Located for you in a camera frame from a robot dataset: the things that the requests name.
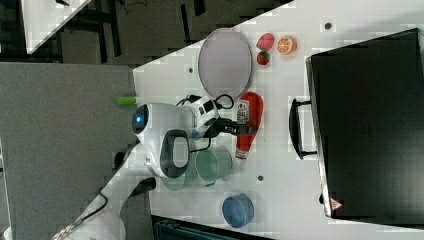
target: gray floor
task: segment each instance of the gray floor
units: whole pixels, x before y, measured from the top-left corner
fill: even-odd
[[[131,69],[3,63],[0,70],[14,239],[50,239],[82,213],[113,176],[115,154],[136,140],[136,107],[116,104],[118,96],[134,94]],[[121,219],[127,240],[153,239],[147,194],[130,198]]]
[[[102,0],[103,10],[108,1]],[[205,0],[206,12],[195,16],[193,0],[126,0],[116,2],[122,55],[113,56],[110,27],[105,25],[107,64],[135,67],[187,46],[180,6],[187,9],[191,40],[202,40],[221,27],[231,27],[282,5],[278,0]],[[100,64],[96,33],[62,33],[64,63]]]

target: orange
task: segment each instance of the orange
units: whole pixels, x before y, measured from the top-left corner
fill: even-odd
[[[283,37],[278,41],[277,49],[282,55],[288,55],[297,49],[296,39],[291,37]]]

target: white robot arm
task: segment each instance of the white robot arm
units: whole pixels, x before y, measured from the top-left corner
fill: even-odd
[[[209,97],[192,95],[182,103],[145,104],[137,109],[132,127],[140,143],[77,221],[57,233],[53,240],[124,240],[125,227],[119,215],[137,185],[152,176],[181,176],[190,160],[189,138],[204,137],[215,122],[221,122],[217,125],[222,128],[219,131],[230,133],[228,128],[237,125],[229,119],[222,120],[218,114],[222,105]]]

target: blue cup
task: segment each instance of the blue cup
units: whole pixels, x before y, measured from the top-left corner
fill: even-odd
[[[245,194],[225,199],[222,204],[225,221],[233,228],[241,228],[248,224],[254,216],[252,201]]]

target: white tabletop surface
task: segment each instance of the white tabletop surface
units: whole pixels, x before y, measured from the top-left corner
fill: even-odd
[[[333,28],[323,25],[331,22]],[[395,0],[296,0],[233,29],[247,39],[253,57],[250,91],[262,95],[264,115],[247,161],[234,159],[230,176],[205,188],[198,177],[180,194],[170,193],[158,179],[150,192],[153,215],[223,228],[272,239],[423,239],[424,232],[327,218],[318,198],[321,193],[318,161],[301,161],[290,144],[288,116],[294,97],[308,99],[305,59],[320,51],[369,40],[414,27],[424,27],[424,1]],[[271,50],[267,67],[256,64],[255,45],[265,32],[278,40],[293,36],[298,50],[281,56]],[[134,70],[136,92],[144,103],[175,104],[187,94],[204,95],[197,72],[203,42],[196,43]],[[306,150],[313,150],[310,107],[303,107],[301,121]],[[235,110],[222,114],[236,119]],[[223,134],[213,145],[224,145],[234,157],[236,138]],[[263,182],[257,177],[262,175]],[[255,217],[241,229],[226,224],[224,199],[246,193]]]
[[[91,0],[65,0],[69,7],[55,0],[21,0],[27,53],[34,53]]]

